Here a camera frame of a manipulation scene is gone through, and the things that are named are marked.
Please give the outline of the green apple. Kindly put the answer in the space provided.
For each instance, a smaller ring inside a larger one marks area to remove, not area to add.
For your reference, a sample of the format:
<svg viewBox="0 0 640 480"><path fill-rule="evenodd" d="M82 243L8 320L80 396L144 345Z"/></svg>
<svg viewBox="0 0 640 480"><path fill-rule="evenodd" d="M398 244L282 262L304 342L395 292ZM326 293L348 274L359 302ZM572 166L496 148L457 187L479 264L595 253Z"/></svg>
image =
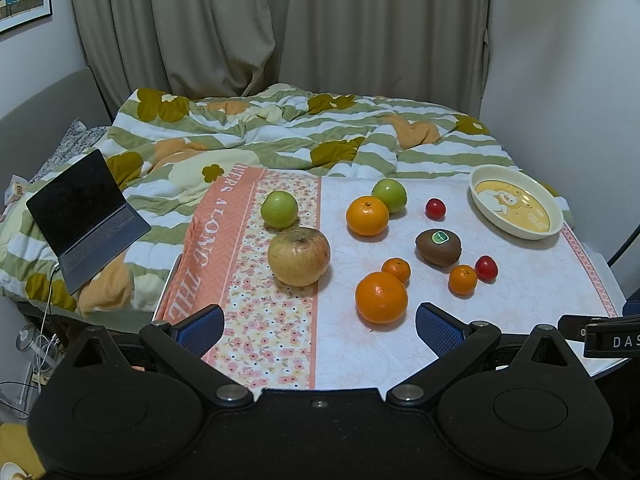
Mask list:
<svg viewBox="0 0 640 480"><path fill-rule="evenodd" d="M286 229L297 219L298 203L295 197L285 191L273 191L262 203L260 215L267 226Z"/></svg>
<svg viewBox="0 0 640 480"><path fill-rule="evenodd" d="M379 180L371 194L386 205L390 214L402 211L408 200L406 189L394 179Z"/></svg>

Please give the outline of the beige curtains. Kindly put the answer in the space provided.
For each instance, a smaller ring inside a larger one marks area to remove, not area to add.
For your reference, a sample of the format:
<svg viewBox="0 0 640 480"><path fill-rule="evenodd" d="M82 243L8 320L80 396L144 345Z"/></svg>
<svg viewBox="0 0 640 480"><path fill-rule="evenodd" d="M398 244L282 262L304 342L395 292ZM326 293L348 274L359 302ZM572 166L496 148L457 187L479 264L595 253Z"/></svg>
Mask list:
<svg viewBox="0 0 640 480"><path fill-rule="evenodd" d="M111 112L137 88L312 92L435 102L476 114L489 0L72 0Z"/></svg>

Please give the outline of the dark grey laptop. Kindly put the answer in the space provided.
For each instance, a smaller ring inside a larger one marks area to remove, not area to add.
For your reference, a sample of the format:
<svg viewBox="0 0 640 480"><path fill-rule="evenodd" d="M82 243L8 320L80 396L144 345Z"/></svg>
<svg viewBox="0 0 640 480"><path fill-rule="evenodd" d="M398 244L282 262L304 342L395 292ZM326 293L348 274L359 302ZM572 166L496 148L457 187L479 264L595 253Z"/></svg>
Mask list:
<svg viewBox="0 0 640 480"><path fill-rule="evenodd" d="M151 229L126 201L98 150L40 188L26 207L58 258L70 294Z"/></svg>

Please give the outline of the large orange front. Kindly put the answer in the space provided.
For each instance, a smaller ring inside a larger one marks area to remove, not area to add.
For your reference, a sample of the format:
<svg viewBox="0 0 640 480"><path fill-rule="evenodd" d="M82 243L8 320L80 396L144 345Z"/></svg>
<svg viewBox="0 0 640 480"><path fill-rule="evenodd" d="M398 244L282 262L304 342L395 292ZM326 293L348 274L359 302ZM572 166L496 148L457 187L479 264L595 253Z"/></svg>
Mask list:
<svg viewBox="0 0 640 480"><path fill-rule="evenodd" d="M407 310L408 292L395 275L373 272L358 283L355 304L359 315L369 323L395 323Z"/></svg>

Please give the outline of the green striped floral duvet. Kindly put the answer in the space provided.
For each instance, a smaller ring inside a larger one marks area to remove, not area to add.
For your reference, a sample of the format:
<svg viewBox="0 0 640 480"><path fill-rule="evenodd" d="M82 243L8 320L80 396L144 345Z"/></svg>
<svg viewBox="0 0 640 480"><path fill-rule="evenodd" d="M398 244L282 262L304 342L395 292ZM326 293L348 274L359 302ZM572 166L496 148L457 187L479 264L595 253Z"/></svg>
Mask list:
<svg viewBox="0 0 640 480"><path fill-rule="evenodd" d="M274 84L256 96L191 100L137 89L97 144L28 182L37 192L88 152L103 155L126 200L151 229L70 294L24 203L1 221L1 292L88 315L152 311L192 214L236 164L318 177L454 178L512 158L477 118L427 102L337 96Z"/></svg>

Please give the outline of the small mandarin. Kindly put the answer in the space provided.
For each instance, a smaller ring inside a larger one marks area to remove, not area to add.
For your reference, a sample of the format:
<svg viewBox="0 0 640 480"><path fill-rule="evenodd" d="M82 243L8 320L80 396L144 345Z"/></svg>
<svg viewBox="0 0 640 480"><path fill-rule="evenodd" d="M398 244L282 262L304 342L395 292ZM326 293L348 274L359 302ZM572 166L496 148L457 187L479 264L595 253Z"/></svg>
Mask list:
<svg viewBox="0 0 640 480"><path fill-rule="evenodd" d="M449 273L448 287L455 295L465 297L470 296L476 289L477 274L472 266L460 264L455 266Z"/></svg>
<svg viewBox="0 0 640 480"><path fill-rule="evenodd" d="M401 258L389 258L383 264L381 268L382 272L392 274L395 278L398 278L402 284L407 284L411 276L410 264Z"/></svg>

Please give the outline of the cream plate with cartoon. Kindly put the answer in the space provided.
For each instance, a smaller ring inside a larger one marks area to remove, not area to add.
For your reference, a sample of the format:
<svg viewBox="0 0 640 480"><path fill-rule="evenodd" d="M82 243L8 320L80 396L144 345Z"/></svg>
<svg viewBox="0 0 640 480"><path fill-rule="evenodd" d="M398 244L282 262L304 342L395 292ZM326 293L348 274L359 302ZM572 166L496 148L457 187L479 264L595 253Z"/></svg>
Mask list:
<svg viewBox="0 0 640 480"><path fill-rule="evenodd" d="M524 172L498 165L475 168L469 176L472 201L503 232L521 240L543 240L564 226L552 194Z"/></svg>

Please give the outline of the red cherry tomato back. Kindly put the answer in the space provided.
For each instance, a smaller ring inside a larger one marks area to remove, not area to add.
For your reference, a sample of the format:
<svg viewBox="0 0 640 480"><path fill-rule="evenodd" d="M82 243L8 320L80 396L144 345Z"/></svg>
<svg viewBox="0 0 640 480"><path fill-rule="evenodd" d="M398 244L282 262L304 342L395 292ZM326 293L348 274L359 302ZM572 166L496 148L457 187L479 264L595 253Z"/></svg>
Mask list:
<svg viewBox="0 0 640 480"><path fill-rule="evenodd" d="M425 205L425 214L432 220L442 220L446 216L446 205L439 198L431 198Z"/></svg>

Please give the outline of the red cherry tomato front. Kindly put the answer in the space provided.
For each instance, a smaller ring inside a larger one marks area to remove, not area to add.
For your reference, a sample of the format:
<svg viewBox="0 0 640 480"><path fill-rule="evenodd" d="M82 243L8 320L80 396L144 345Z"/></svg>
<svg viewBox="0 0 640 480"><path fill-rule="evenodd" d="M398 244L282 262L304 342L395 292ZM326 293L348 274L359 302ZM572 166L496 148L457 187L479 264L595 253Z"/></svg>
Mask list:
<svg viewBox="0 0 640 480"><path fill-rule="evenodd" d="M477 277L484 282L493 282L498 276L498 266L489 256L480 256L474 266Z"/></svg>

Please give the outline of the large red-yellow apple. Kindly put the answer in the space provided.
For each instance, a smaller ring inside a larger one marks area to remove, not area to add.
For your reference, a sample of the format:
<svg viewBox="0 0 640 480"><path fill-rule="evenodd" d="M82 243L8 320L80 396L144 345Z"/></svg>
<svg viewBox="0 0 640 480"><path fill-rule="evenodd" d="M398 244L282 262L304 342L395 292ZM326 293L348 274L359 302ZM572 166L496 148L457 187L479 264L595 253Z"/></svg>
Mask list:
<svg viewBox="0 0 640 480"><path fill-rule="evenodd" d="M328 270L331 247L317 229L299 226L284 230L271 240L267 260L278 281L288 286L306 287Z"/></svg>

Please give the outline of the grey sofa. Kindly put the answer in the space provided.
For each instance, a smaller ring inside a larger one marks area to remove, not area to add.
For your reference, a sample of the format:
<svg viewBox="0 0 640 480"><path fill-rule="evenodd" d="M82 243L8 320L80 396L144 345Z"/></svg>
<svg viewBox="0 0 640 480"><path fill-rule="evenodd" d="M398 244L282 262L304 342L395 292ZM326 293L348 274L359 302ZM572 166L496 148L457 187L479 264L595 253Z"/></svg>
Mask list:
<svg viewBox="0 0 640 480"><path fill-rule="evenodd" d="M76 118L88 128L112 123L88 67L51 84L2 117L1 192L13 176L31 178Z"/></svg>

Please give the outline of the brown kiwi with sticker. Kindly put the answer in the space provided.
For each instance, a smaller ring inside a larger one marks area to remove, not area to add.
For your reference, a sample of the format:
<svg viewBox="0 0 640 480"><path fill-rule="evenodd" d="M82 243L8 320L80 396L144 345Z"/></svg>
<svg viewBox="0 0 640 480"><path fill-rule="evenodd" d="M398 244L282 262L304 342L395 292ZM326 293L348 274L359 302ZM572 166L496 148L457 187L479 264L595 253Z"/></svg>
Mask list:
<svg viewBox="0 0 640 480"><path fill-rule="evenodd" d="M433 266L446 268L455 264L462 253L460 237L445 229L429 229L416 237L416 250Z"/></svg>

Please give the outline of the large orange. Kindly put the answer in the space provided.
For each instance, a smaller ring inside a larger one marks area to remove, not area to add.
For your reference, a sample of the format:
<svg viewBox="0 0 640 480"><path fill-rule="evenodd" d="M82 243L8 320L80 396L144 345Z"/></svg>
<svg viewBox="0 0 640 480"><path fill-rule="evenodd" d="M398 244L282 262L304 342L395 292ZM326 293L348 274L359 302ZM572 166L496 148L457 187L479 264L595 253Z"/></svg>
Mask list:
<svg viewBox="0 0 640 480"><path fill-rule="evenodd" d="M373 272L358 283L355 304L359 315L369 323L395 323L407 310L408 292L395 275Z"/></svg>
<svg viewBox="0 0 640 480"><path fill-rule="evenodd" d="M381 234L390 221L386 205L374 196L356 198L347 208L345 219L348 228L360 236Z"/></svg>

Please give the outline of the large orange back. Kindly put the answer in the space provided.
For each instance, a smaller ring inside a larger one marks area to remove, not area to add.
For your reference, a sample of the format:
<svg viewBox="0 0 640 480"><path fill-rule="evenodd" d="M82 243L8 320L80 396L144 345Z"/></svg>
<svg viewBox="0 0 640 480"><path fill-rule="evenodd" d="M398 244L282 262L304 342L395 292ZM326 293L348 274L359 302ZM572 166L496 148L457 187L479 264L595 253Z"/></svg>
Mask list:
<svg viewBox="0 0 640 480"><path fill-rule="evenodd" d="M386 205L374 196L356 198L347 208L345 219L348 228L360 236L381 234L390 221Z"/></svg>

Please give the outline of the red cherry tomato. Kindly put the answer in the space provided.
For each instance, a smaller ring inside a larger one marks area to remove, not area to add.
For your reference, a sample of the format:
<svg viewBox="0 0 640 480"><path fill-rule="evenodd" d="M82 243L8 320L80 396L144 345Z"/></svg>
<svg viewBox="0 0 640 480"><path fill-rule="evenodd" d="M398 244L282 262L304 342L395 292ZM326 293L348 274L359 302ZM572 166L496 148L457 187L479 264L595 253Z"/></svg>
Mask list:
<svg viewBox="0 0 640 480"><path fill-rule="evenodd" d="M425 214L432 220L442 220L446 216L446 205L439 198L431 198L425 205Z"/></svg>
<svg viewBox="0 0 640 480"><path fill-rule="evenodd" d="M489 256L480 256L474 266L477 277L484 282L493 282L498 276L498 266Z"/></svg>

